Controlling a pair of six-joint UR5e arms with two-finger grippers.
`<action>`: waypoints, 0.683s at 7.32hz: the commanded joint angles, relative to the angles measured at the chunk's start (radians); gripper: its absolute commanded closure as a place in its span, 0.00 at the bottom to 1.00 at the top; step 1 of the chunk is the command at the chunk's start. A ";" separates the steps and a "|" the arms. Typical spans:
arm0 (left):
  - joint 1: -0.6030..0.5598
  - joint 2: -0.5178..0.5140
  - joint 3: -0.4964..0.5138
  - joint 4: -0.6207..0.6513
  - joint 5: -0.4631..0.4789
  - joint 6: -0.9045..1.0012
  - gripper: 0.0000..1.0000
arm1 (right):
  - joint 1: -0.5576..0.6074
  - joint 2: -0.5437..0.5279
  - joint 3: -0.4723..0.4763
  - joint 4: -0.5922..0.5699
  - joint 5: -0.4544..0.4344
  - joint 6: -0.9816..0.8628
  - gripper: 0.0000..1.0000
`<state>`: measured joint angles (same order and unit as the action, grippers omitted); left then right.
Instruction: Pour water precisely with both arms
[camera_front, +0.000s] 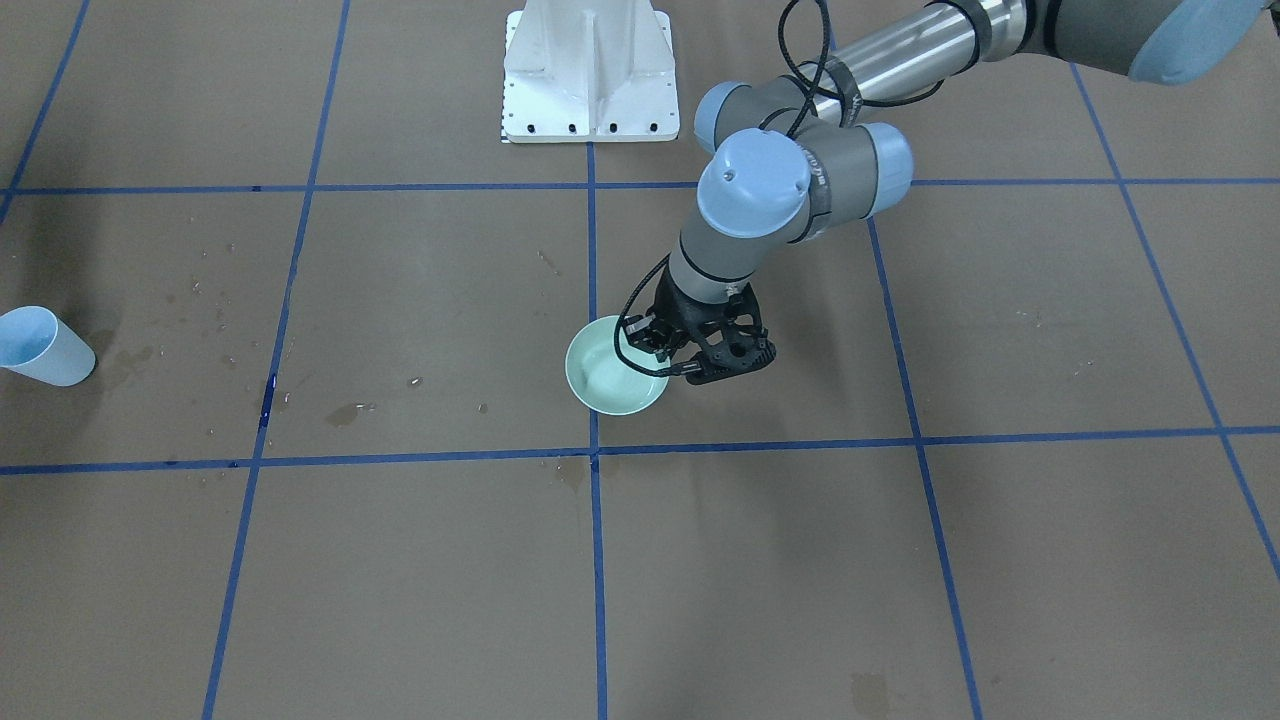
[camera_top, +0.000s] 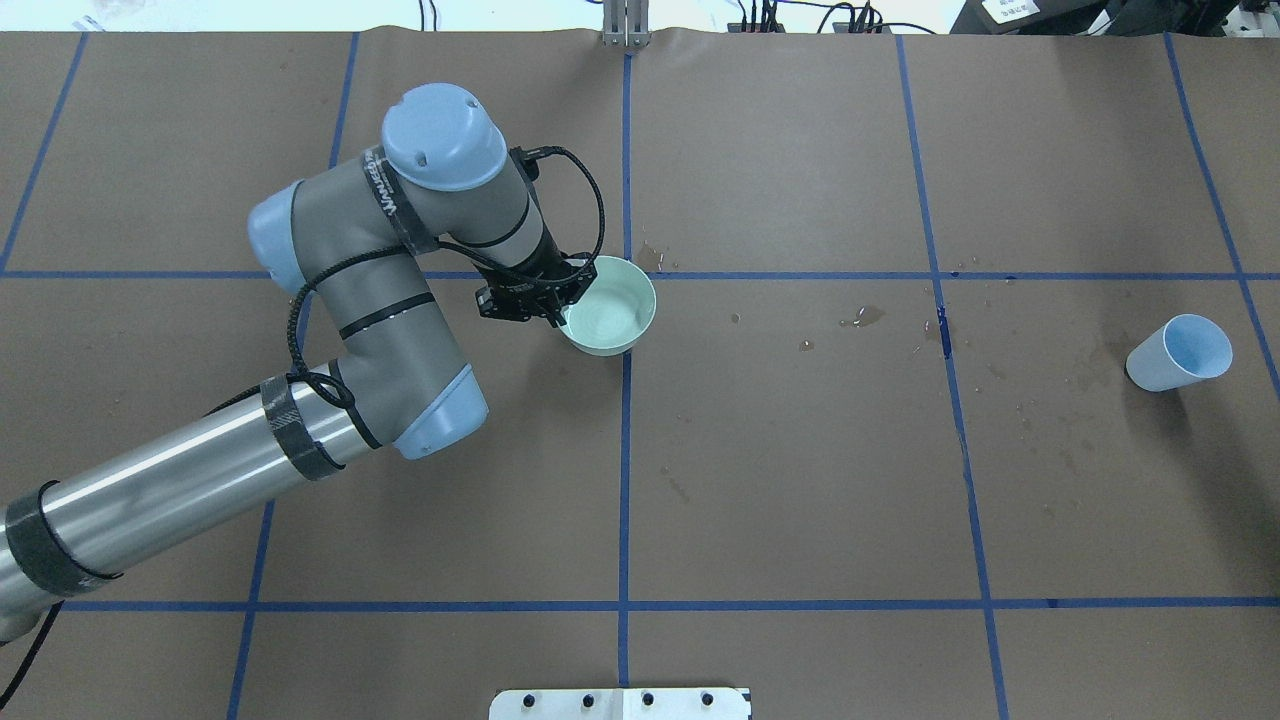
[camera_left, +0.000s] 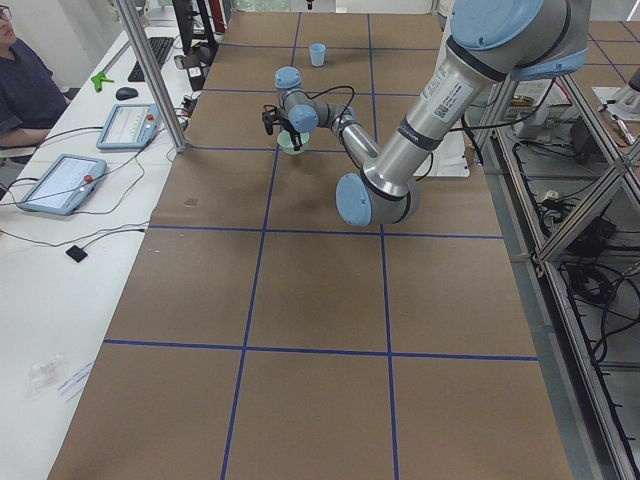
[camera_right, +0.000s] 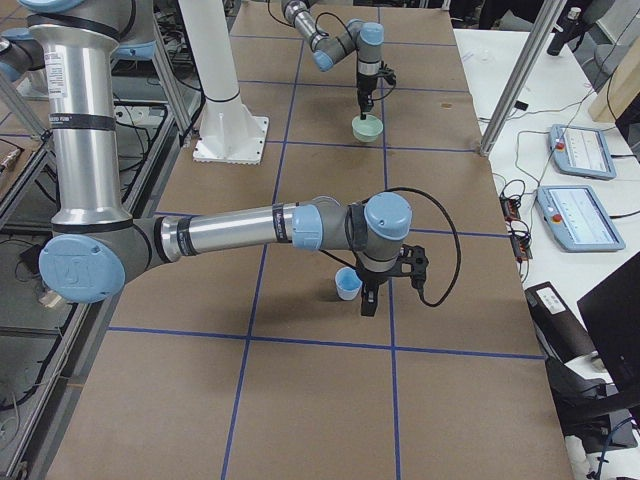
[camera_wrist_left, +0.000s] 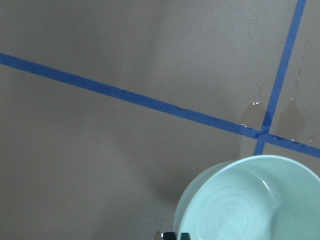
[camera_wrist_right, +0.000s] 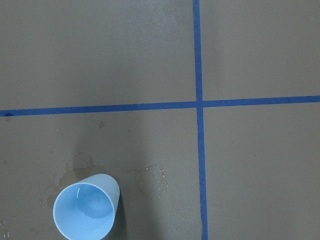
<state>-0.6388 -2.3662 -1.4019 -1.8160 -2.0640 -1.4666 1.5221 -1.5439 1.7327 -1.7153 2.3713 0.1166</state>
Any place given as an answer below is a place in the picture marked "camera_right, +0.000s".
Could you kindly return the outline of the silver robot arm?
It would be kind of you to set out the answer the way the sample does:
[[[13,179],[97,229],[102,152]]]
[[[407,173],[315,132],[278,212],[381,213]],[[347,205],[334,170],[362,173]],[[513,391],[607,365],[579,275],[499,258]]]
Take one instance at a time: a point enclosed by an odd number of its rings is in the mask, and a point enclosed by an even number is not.
[[[359,105],[358,120],[365,120],[372,111],[375,102],[383,96],[373,96],[378,81],[383,79],[392,89],[396,86],[395,71],[383,60],[384,27],[377,22],[352,19],[345,23],[331,12],[321,12],[314,16],[311,6],[315,1],[281,1],[281,16],[271,11],[271,2],[267,1],[267,11],[277,23],[295,29],[308,44],[313,60],[322,72],[331,70],[339,62],[356,55],[356,90]],[[342,32],[331,36],[319,21],[322,16],[335,18]]]
[[[384,28],[352,19],[331,36],[321,29],[311,5],[283,1],[285,26],[310,48],[315,65],[328,71],[355,56],[359,114],[368,120],[380,78],[394,79],[382,59]],[[363,282],[360,312],[374,316],[379,287],[403,271],[417,247],[404,245],[412,218],[409,203],[396,193],[378,193],[347,206],[328,196],[296,203],[227,212],[212,216],[160,215],[137,219],[125,207],[135,188],[144,188],[160,158],[162,130],[154,133],[116,114],[112,61],[154,60],[165,54],[154,14],[154,1],[17,1],[29,13],[27,38],[43,53],[49,101],[48,129],[53,142],[57,212],[52,237],[38,254],[44,285],[73,303],[97,303],[119,294],[145,272],[184,257],[266,245],[354,255]],[[200,112],[194,159],[258,165],[263,158],[269,119],[252,115],[241,98],[224,1],[177,1],[192,61],[200,81],[202,111],[186,112],[192,133]],[[129,130],[139,159],[120,153],[118,130]]]

